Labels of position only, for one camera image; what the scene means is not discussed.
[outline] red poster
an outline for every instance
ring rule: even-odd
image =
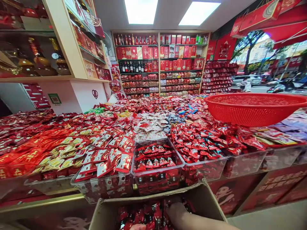
[[[307,175],[307,165],[292,166],[268,172],[267,175],[267,179],[261,182],[258,191],[248,198],[243,211],[275,204]]]
[[[263,174],[213,181],[210,188],[225,215],[234,213],[253,191]]]

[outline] wooden shelf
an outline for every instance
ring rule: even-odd
[[[0,83],[37,83],[40,81],[90,81],[90,82],[110,82],[96,78],[81,79],[74,78],[72,75],[65,76],[41,76],[41,77],[16,77],[16,78],[0,78]]]

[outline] fluorescent light panel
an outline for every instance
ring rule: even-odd
[[[221,3],[213,2],[192,2],[185,15],[183,16],[180,26],[199,26],[201,25],[220,5]]]
[[[158,0],[125,0],[129,24],[154,23]]]

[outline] red colander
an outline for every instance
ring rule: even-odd
[[[211,115],[233,125],[274,125],[297,109],[307,107],[307,97],[288,94],[233,93],[205,98]]]

